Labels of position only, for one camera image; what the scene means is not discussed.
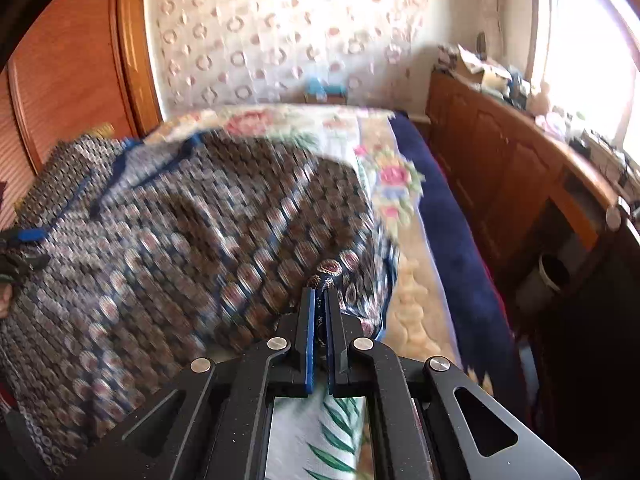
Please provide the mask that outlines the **person's left hand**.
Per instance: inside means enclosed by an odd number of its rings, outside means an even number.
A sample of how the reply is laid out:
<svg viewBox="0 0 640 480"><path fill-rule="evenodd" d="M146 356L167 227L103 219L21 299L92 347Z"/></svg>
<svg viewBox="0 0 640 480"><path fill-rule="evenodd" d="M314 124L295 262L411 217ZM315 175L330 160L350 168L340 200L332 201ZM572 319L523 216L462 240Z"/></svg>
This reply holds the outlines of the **person's left hand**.
<svg viewBox="0 0 640 480"><path fill-rule="evenodd" d="M2 283L0 285L0 318L6 318L11 310L13 298L13 287L11 284Z"/></svg>

